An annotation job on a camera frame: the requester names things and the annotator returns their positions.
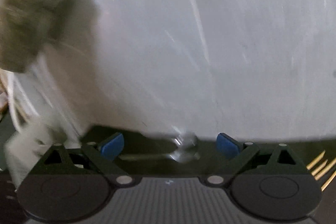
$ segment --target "silver screw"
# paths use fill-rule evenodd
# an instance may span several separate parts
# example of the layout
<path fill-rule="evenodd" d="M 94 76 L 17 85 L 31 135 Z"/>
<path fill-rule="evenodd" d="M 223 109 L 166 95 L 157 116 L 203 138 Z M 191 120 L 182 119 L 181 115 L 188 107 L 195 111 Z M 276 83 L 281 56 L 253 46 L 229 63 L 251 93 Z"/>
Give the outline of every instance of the silver screw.
<path fill-rule="evenodd" d="M 220 176 L 209 176 L 208 182 L 211 184 L 221 184 L 224 181 L 224 178 Z"/>
<path fill-rule="evenodd" d="M 119 184 L 126 185 L 130 184 L 133 181 L 133 179 L 130 176 L 119 176 L 117 177 L 116 181 Z"/>

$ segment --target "white surface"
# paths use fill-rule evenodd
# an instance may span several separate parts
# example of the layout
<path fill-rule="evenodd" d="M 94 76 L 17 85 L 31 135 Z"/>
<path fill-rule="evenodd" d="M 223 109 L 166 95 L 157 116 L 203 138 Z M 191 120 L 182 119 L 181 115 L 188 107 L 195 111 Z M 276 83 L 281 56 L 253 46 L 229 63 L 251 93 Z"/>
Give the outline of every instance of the white surface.
<path fill-rule="evenodd" d="M 78 0 L 48 69 L 82 128 L 335 136 L 336 0 Z"/>

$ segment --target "white line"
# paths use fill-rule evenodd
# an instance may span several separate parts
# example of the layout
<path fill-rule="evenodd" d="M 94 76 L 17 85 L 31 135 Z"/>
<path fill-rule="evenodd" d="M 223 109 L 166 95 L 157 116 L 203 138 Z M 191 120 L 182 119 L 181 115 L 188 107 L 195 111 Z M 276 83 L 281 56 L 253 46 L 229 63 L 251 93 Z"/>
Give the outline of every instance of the white line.
<path fill-rule="evenodd" d="M 200 16 L 200 11 L 198 10 L 196 0 L 189 0 L 189 1 L 191 3 L 191 6 L 192 6 L 192 9 L 193 9 L 193 12 L 194 12 L 199 37 L 200 37 L 201 42 L 202 42 L 204 57 L 205 57 L 206 61 L 208 62 L 208 64 L 210 65 L 209 49 L 208 49 L 207 42 L 205 40 L 205 35 L 204 35 L 201 16 Z"/>

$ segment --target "ribbed gray panel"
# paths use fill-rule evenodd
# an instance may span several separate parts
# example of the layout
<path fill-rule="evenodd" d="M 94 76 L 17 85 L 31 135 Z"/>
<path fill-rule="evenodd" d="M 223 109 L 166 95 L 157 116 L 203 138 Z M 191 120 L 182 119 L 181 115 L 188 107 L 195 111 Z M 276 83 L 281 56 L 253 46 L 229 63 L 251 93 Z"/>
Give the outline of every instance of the ribbed gray panel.
<path fill-rule="evenodd" d="M 237 209 L 226 193 L 197 178 L 144 178 L 115 192 L 98 214 L 78 224 L 268 224 Z M 311 219 L 296 224 L 316 224 Z"/>

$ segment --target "wooden stick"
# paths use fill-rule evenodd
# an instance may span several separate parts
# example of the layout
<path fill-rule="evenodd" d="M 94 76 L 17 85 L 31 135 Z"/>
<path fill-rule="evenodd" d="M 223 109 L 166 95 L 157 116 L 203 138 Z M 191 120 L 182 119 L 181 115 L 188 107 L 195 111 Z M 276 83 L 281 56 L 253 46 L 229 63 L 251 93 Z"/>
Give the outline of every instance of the wooden stick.
<path fill-rule="evenodd" d="M 321 177 L 323 177 L 334 165 L 336 164 L 336 158 L 333 159 L 331 163 L 329 163 L 326 167 L 322 169 L 321 172 L 319 172 L 316 176 L 315 179 L 319 180 Z"/>
<path fill-rule="evenodd" d="M 307 165 L 307 169 L 308 170 L 312 169 L 320 160 L 322 160 L 325 152 L 326 151 L 324 150 L 320 155 L 318 155 L 315 159 L 313 159 L 313 161 Z"/>
<path fill-rule="evenodd" d="M 324 189 L 332 182 L 332 180 L 336 177 L 336 171 L 331 175 L 331 177 L 323 184 L 321 187 L 321 190 L 324 191 Z"/>
<path fill-rule="evenodd" d="M 316 175 L 319 171 L 322 170 L 323 167 L 326 166 L 328 160 L 325 160 L 321 165 L 319 165 L 313 172 L 311 172 L 311 174 L 314 176 Z"/>

